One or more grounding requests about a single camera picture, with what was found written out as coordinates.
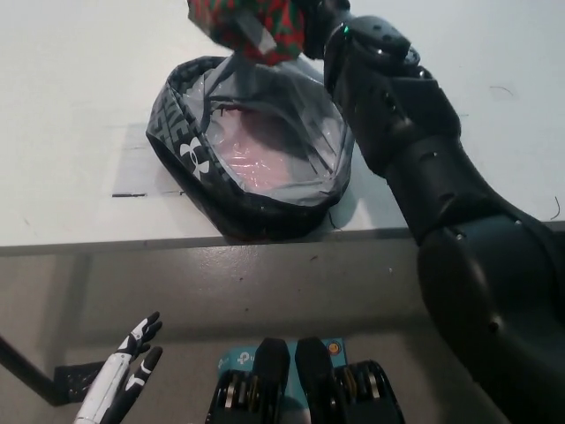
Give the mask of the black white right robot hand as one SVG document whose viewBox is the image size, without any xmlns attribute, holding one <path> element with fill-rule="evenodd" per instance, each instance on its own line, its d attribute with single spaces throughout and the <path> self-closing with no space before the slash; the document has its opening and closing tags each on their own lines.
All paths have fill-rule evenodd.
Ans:
<svg viewBox="0 0 565 424">
<path fill-rule="evenodd" d="M 295 1 L 304 16 L 304 54 L 313 60 L 324 57 L 326 43 L 332 32 L 350 15 L 348 0 Z"/>
</svg>

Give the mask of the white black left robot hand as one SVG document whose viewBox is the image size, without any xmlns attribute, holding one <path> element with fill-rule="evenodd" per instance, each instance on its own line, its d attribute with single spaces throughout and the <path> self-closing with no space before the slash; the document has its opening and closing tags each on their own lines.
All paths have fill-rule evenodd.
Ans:
<svg viewBox="0 0 565 424">
<path fill-rule="evenodd" d="M 103 363 L 77 413 L 75 424 L 116 424 L 139 398 L 161 356 L 150 341 L 161 329 L 160 314 L 143 319 Z"/>
</svg>

